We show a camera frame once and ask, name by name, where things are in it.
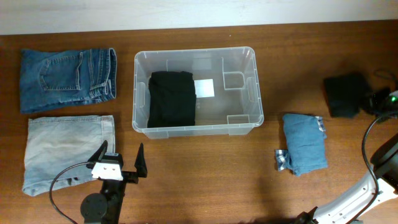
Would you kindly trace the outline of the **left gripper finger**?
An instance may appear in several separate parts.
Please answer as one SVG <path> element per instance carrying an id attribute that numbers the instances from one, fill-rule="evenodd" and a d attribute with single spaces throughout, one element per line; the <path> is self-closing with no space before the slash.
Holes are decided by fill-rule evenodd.
<path id="1" fill-rule="evenodd" d="M 136 174 L 138 177 L 146 178 L 148 171 L 146 166 L 146 161 L 144 158 L 144 145 L 140 143 L 139 150 L 137 152 L 136 160 L 134 163 L 134 167 L 136 168 Z"/>
<path id="2" fill-rule="evenodd" d="M 107 151 L 107 148 L 108 148 L 108 142 L 107 140 L 104 140 L 99 149 L 87 160 L 86 167 L 88 169 L 93 169 L 97 162 L 101 162 L 103 156 Z"/>

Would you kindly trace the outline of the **small black garment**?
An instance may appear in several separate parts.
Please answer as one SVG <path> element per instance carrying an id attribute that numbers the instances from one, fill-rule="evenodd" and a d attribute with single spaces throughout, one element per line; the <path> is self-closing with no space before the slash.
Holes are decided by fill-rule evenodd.
<path id="1" fill-rule="evenodd" d="M 359 72 L 325 78 L 323 86 L 333 118 L 354 118 L 359 113 L 361 98 L 371 92 L 367 80 Z"/>

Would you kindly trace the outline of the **large black garment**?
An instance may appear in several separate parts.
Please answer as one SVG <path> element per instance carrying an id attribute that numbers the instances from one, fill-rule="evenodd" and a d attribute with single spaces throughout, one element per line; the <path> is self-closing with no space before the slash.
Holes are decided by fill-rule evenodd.
<path id="1" fill-rule="evenodd" d="M 195 125 L 196 93 L 190 72 L 153 72 L 148 128 Z"/>

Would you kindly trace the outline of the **blue shirt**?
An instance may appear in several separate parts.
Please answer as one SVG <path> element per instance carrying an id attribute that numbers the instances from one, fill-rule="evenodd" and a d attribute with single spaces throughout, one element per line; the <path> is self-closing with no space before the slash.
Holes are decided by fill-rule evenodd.
<path id="1" fill-rule="evenodd" d="M 287 149 L 275 151 L 277 170 L 291 170 L 297 177 L 326 169 L 326 129 L 321 116 L 287 113 L 283 115 Z"/>

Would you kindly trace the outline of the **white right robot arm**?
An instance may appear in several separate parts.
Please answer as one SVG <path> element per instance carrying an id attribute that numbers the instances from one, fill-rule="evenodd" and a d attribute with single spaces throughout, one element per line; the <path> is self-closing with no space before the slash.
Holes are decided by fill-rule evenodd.
<path id="1" fill-rule="evenodd" d="M 334 201 L 302 212 L 293 224 L 359 223 L 361 215 L 397 198 L 397 135 L 385 142 L 370 159 L 366 155 L 366 140 L 372 127 L 382 119 L 397 116 L 396 91 L 390 93 L 387 102 L 394 110 L 379 115 L 367 128 L 361 143 L 361 153 L 368 169 L 365 176 Z"/>

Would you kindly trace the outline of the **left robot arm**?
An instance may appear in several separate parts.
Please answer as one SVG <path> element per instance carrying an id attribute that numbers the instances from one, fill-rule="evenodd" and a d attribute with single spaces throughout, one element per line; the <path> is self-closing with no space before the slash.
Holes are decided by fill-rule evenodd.
<path id="1" fill-rule="evenodd" d="M 85 223 L 117 223 L 126 185 L 138 184 L 140 178 L 147 177 L 143 144 L 137 152 L 135 171 L 123 171 L 122 155 L 108 152 L 107 148 L 108 142 L 104 141 L 86 165 L 93 178 L 102 181 L 102 187 L 100 192 L 88 195 L 81 203 L 80 212 Z"/>

